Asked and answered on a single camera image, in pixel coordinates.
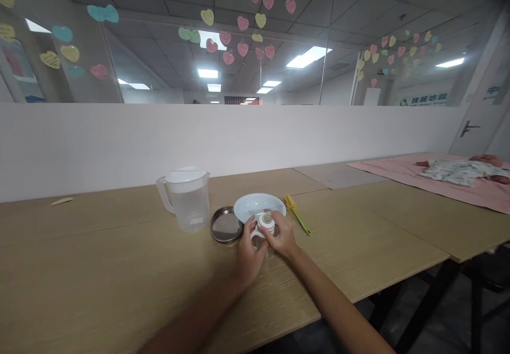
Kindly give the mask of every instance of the pitcher handle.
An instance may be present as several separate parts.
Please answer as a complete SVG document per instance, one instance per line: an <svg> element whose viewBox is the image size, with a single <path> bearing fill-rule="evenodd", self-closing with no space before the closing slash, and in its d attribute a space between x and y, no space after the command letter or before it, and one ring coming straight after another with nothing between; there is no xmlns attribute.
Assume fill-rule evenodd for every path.
<svg viewBox="0 0 510 354"><path fill-rule="evenodd" d="M170 199L168 198L165 191L165 176L161 176L158 180L156 180L156 187L158 187L159 196L161 196L161 200L163 201L163 205L167 210L172 213L175 213L172 204L170 203Z"/></svg>

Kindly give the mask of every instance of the ceiling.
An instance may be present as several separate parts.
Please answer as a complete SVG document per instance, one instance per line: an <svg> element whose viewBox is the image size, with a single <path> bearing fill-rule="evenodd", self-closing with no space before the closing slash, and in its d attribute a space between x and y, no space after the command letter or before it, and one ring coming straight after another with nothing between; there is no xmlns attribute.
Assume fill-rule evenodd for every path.
<svg viewBox="0 0 510 354"><path fill-rule="evenodd" d="M289 14L285 9L286 0L275 0L271 10L262 5L262 0L258 4L250 0L72 1L101 6L112 4L120 9L120 22L107 23L108 29L168 85L206 91L207 81L198 78L196 69L214 68L220 71L222 92L255 92L261 79L262 83L268 79L283 81L274 91L297 91L317 84L322 77L323 59L298 70L290 70L285 65L313 45L324 47L329 24L333 51L328 54L325 80L354 69L358 51L353 50L352 44L362 49L387 34L394 34L399 40L395 48L412 41L409 38L414 33L428 30L440 40L444 38L445 46L451 44L445 51L456 45L457 37L462 38L463 47L469 47L482 28L477 24L483 23L488 13L499 5L499 0L295 0L296 10ZM235 62L226 65L222 52L210 54L199 45L179 38L179 23L188 25L190 21L201 21L200 11L208 8L214 11L215 24L209 28L203 22L194 22L196 28L230 30L236 27L238 15L249 19L250 28L246 32L238 29L237 33L233 32L228 45L234 46L240 41L249 44L250 51L245 58L234 46ZM145 16L128 15L131 12L126 11ZM267 24L262 30L255 25L256 13L267 15ZM264 36L263 47L273 45L276 49L275 57L272 60L265 57L262 64L254 51L260 44L251 40L255 30ZM338 42L349 45L342 47Z"/></svg>

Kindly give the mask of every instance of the ceiling light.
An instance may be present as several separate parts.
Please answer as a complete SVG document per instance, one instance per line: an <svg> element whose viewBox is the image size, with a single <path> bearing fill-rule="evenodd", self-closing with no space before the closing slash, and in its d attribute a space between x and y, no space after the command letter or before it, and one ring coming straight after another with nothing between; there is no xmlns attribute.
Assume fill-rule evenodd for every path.
<svg viewBox="0 0 510 354"><path fill-rule="evenodd" d="M35 22L30 21L29 19L25 19L27 22L28 28L37 33L51 33L48 29L43 28L42 26L36 24Z"/></svg>
<svg viewBox="0 0 510 354"><path fill-rule="evenodd" d="M312 62L324 57L326 55L326 48L313 46L305 54L295 57L287 64L287 67L304 68Z"/></svg>
<svg viewBox="0 0 510 354"><path fill-rule="evenodd" d="M219 39L219 33L208 32L205 30L199 30L198 32L200 33L200 47L202 49L206 49L206 42L208 38L210 38L211 40L218 44L218 50L227 49L227 47L224 46L221 40Z"/></svg>
<svg viewBox="0 0 510 354"><path fill-rule="evenodd" d="M218 83L208 83L207 89L212 92L220 92L222 90L222 86Z"/></svg>
<svg viewBox="0 0 510 354"><path fill-rule="evenodd" d="M267 81L262 86L277 87L281 81Z"/></svg>
<svg viewBox="0 0 510 354"><path fill-rule="evenodd" d="M457 65L462 65L464 62L464 58L454 59L453 61L444 62L442 64L436 65L436 67L452 67Z"/></svg>
<svg viewBox="0 0 510 354"><path fill-rule="evenodd" d="M218 78L217 70L197 69L200 78Z"/></svg>
<svg viewBox="0 0 510 354"><path fill-rule="evenodd" d="M272 89L273 88L260 88L259 91L257 91L257 94L267 94Z"/></svg>

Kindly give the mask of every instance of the blue paper heart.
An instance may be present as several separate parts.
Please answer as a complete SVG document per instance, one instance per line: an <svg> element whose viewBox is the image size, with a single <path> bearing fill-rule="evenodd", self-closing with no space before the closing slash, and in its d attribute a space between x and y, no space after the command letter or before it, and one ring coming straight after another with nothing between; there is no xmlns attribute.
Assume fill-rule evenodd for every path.
<svg viewBox="0 0 510 354"><path fill-rule="evenodd" d="M83 70L79 66L69 66L66 70L67 70L68 76L72 79L80 78L85 72L85 70Z"/></svg>
<svg viewBox="0 0 510 354"><path fill-rule="evenodd" d="M53 35L60 41L71 42L73 39L73 32L68 27L52 27Z"/></svg>

